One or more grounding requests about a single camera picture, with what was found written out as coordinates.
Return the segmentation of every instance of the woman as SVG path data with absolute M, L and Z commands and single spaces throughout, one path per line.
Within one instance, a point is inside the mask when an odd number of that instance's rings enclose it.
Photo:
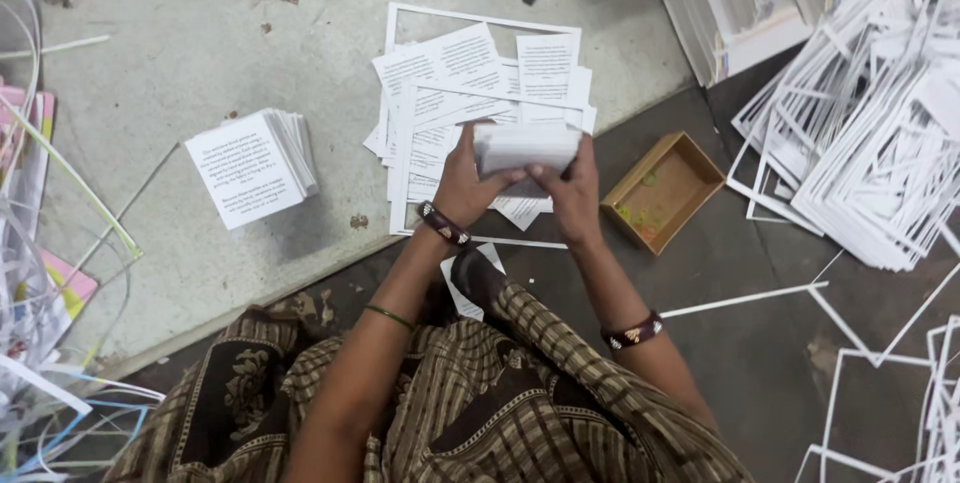
M 305 348 L 296 317 L 247 310 L 107 479 L 750 481 L 603 242 L 590 136 L 569 173 L 530 166 L 481 182 L 467 125 L 428 222 L 345 339 Z M 475 250 L 452 274 L 484 322 L 411 325 L 448 238 L 527 176 L 553 196 L 615 363 Z

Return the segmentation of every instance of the stained floor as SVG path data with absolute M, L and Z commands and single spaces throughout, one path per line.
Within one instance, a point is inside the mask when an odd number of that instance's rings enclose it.
M 721 169 L 729 168 L 742 140 L 729 120 L 787 61 L 787 53 L 730 79 L 708 92 L 688 90 L 634 117 L 596 140 L 600 193 L 606 194 L 662 135 L 683 130 Z M 756 159 L 740 173 L 753 181 Z M 647 304 L 660 311 L 781 287 L 809 283 L 839 247 L 801 229 L 744 219 L 747 202 L 721 190 L 669 243 L 661 256 L 636 248 L 607 219 L 604 236 Z M 541 215 L 530 238 L 556 241 L 550 215 Z M 487 214 L 474 233 L 516 237 L 496 213 Z M 373 296 L 403 243 L 345 268 L 305 293 L 330 318 L 331 332 L 345 332 Z M 498 245 L 510 277 L 522 282 L 570 323 L 601 353 L 598 324 L 570 254 L 563 250 Z M 822 292 L 846 322 L 874 350 L 890 342 L 916 308 L 947 275 L 957 257 L 942 243 L 910 273 L 866 268 L 841 256 L 823 275 Z M 444 291 L 438 284 L 438 291 Z M 960 285 L 948 284 L 895 353 L 926 354 L 924 332 L 946 322 L 958 309 Z M 724 439 L 758 481 L 792 480 L 810 443 L 820 442 L 831 393 L 836 352 L 852 346 L 806 294 L 756 301 L 667 321 Z M 151 365 L 130 381 L 170 389 L 187 366 L 197 362 L 212 338 Z M 927 378 L 918 369 L 896 364 L 872 368 L 862 360 L 845 362 L 837 391 L 830 446 L 889 469 L 913 463 L 918 414 Z M 813 481 L 815 465 L 802 481 Z M 862 474 L 835 466 L 837 481 L 859 481 Z

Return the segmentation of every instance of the small cardboard tray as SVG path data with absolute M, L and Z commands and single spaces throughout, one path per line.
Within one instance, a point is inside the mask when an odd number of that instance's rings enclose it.
M 659 256 L 725 181 L 690 136 L 676 132 L 660 138 L 603 198 L 600 209 L 637 246 Z

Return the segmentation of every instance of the brown patterned dress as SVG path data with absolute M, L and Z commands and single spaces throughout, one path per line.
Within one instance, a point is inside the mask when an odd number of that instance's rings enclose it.
M 520 285 L 498 286 L 482 301 L 488 323 L 416 328 L 366 442 L 364 480 L 752 480 L 662 392 L 601 357 Z M 105 480 L 279 480 L 343 341 L 305 338 L 296 314 L 247 310 Z

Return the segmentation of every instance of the decorated bangle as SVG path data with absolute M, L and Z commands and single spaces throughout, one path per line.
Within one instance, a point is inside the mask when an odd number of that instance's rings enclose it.
M 611 349 L 618 350 L 637 345 L 641 342 L 647 342 L 658 335 L 663 329 L 664 320 L 657 314 L 657 311 L 652 310 L 650 311 L 650 316 L 630 329 L 618 333 L 601 330 L 600 336 L 603 337 L 604 342 L 609 344 Z
M 453 223 L 453 221 L 445 217 L 443 213 L 437 211 L 437 207 L 434 206 L 433 202 L 425 201 L 421 203 L 416 207 L 416 213 L 423 219 L 426 225 L 436 230 L 448 243 L 463 247 L 467 246 L 467 243 L 471 241 L 471 234 Z

